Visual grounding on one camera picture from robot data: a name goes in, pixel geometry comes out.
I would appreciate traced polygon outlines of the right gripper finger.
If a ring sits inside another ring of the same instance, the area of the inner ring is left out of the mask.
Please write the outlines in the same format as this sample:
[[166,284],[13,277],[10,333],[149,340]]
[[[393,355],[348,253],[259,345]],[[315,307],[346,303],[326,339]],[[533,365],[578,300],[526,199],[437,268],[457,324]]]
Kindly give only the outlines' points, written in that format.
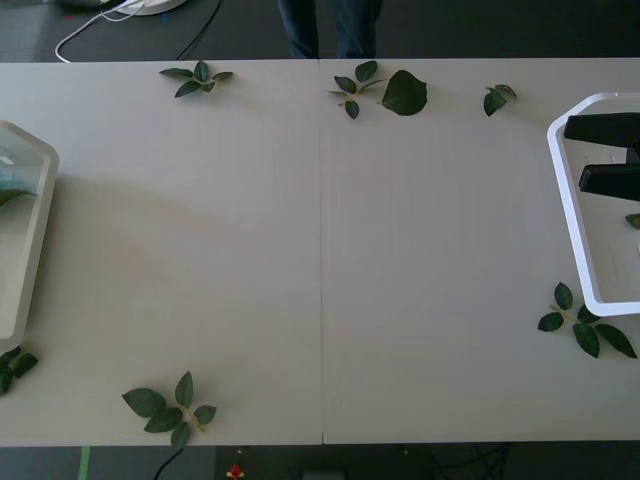
[[640,200],[640,168],[638,164],[586,165],[579,180],[582,192]]
[[638,112],[573,115],[566,122],[566,139],[606,146],[634,146],[639,143]]

